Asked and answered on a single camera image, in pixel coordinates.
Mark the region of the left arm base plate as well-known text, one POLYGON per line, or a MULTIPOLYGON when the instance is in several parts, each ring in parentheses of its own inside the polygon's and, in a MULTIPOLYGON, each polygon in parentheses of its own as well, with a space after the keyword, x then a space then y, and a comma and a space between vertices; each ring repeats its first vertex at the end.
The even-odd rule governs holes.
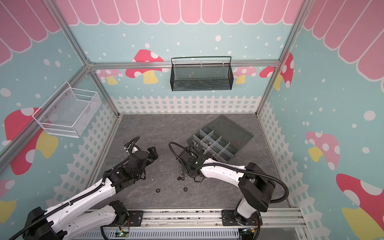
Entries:
POLYGON ((117 222, 119 227, 140 227, 143 221, 143 211, 127 211, 117 222))

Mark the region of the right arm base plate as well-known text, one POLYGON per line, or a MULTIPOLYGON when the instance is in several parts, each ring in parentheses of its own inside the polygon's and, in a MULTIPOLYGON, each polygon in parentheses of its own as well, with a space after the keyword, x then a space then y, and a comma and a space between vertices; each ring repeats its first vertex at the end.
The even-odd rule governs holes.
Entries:
POLYGON ((259 211, 252 213, 250 218, 244 218, 235 210, 222 210, 223 226, 262 226, 263 221, 259 211))

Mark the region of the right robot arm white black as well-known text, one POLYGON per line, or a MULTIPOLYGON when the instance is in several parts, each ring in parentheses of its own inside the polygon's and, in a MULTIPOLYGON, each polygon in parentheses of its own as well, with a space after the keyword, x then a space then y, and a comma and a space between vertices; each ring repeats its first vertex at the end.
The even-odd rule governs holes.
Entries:
POLYGON ((246 166, 221 163, 176 142, 169 142, 169 148, 185 173, 196 183, 210 178, 240 189, 243 197, 230 218, 241 226, 261 224, 261 212, 267 212, 270 204, 283 202, 289 197, 287 185, 280 179, 267 175, 255 163, 246 166))

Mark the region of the dark green compartment organizer box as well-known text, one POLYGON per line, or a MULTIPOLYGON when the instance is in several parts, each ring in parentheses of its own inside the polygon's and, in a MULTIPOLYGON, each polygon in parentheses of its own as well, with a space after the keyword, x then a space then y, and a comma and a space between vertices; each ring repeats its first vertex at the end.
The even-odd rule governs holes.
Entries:
POLYGON ((197 131, 187 140, 200 154, 221 163, 227 163, 254 134, 222 115, 197 131))

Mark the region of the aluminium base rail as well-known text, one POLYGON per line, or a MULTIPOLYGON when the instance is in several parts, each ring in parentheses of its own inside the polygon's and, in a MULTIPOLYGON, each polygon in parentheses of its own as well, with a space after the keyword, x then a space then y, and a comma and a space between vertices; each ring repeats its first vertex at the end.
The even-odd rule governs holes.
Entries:
MULTIPOLYGON (((223 226, 222 210, 229 208, 143 209, 141 228, 240 228, 223 226)), ((306 223, 298 208, 270 208, 261 213, 264 228, 305 228, 306 223)))

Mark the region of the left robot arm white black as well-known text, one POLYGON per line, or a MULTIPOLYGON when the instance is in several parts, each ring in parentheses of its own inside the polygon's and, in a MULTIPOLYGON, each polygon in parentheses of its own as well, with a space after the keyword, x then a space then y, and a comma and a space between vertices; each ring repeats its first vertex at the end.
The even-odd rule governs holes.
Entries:
POLYGON ((28 214, 25 227, 11 239, 69 240, 88 230, 113 224, 119 228, 129 224, 131 216, 120 201, 113 201, 101 210, 87 213, 91 207, 116 195, 139 180, 145 180, 146 167, 158 159, 155 147, 141 150, 139 137, 125 144, 129 154, 123 161, 103 172, 94 185, 74 197, 43 210, 38 207, 28 214))

